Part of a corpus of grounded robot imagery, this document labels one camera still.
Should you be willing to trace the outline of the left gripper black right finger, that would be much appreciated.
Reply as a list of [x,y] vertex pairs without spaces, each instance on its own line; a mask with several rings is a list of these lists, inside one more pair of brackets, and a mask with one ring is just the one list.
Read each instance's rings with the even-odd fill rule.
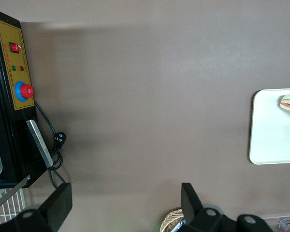
[[232,232],[233,221],[212,207],[204,207],[191,183],[181,185],[182,232]]

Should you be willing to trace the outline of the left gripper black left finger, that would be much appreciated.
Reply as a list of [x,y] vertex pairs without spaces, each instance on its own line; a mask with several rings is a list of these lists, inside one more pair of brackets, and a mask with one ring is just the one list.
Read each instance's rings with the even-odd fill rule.
[[57,232],[73,207],[72,185],[62,183],[37,209],[0,224],[0,232]]

